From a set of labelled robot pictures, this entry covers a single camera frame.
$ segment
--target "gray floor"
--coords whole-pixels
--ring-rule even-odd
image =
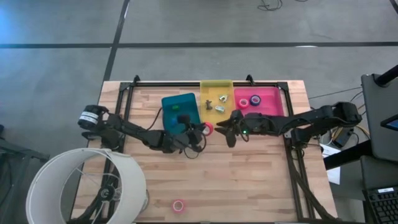
[[[111,43],[123,1],[0,2],[0,44]],[[398,15],[388,0],[284,0],[274,12],[260,0],[138,0],[126,14],[121,42],[363,42],[398,39]],[[85,147],[76,124],[98,101],[110,49],[0,49],[0,123],[10,142],[55,156]],[[397,47],[119,49],[111,80],[305,80],[308,96],[360,86],[365,73],[397,64]],[[313,107],[347,101],[358,91],[310,100]],[[33,163],[15,223],[39,168]],[[67,186],[72,203],[76,181]],[[339,216],[358,220],[359,201],[332,186]]]

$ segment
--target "table leg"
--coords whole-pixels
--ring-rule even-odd
[[[326,170],[359,160],[361,156],[372,156],[371,140],[359,143],[349,149],[333,154],[323,159]]]

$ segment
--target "white lamp shade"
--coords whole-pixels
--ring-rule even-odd
[[[36,174],[26,200],[26,215],[30,224],[66,223],[61,214],[63,186],[72,172],[84,161],[95,156],[107,157],[118,169],[122,192],[120,201],[108,223],[131,224],[146,199],[144,173],[129,155],[110,149],[74,149],[49,160]]]

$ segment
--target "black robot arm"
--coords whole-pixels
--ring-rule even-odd
[[[190,124],[186,116],[180,123],[185,124],[182,134],[171,134],[165,130],[148,130],[136,124],[123,120],[119,115],[109,113],[104,106],[88,105],[82,112],[78,124],[81,128],[89,130],[82,133],[87,139],[101,138],[103,145],[110,149],[117,149],[123,134],[134,137],[152,150],[163,153],[173,153],[177,149],[182,152],[186,147],[196,152],[203,148],[198,144],[202,140],[203,124]]]
[[[362,117],[354,104],[339,102],[288,117],[261,113],[248,113],[243,116],[240,110],[234,110],[228,120],[217,123],[221,127],[215,130],[226,136],[229,147],[234,147],[238,135],[248,141],[250,134],[279,136],[293,129],[290,132],[291,145],[302,147],[306,146],[313,136],[325,134],[338,126],[353,127],[361,120]],[[306,128],[297,128],[306,124],[309,124]]]

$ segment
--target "wooden tabletop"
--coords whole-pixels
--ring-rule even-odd
[[[308,111],[310,105],[304,82],[287,82],[294,113]],[[119,84],[104,82],[103,85],[99,105],[106,106],[110,112],[115,110]],[[129,121],[149,127],[163,97],[184,93],[194,93],[199,102],[199,87],[135,87]],[[159,116],[152,129],[162,128],[162,116]],[[89,144],[89,147],[99,146],[98,141]],[[163,154],[152,151],[137,139],[128,137],[124,153],[130,154],[141,166],[150,195],[149,206],[137,217],[137,222],[297,220],[282,137],[250,136],[249,142],[238,138],[236,146],[228,148],[224,136],[214,132],[207,138],[206,149],[196,159],[188,159],[177,152]],[[311,191],[336,217],[319,147],[306,148],[304,161]],[[99,188],[92,180],[101,182],[103,167],[103,158],[85,163],[83,171],[92,174],[91,180],[82,176],[72,217],[78,217],[96,195]],[[300,197],[305,210],[303,194]],[[174,214],[171,209],[176,199],[183,199],[186,203],[183,214]]]

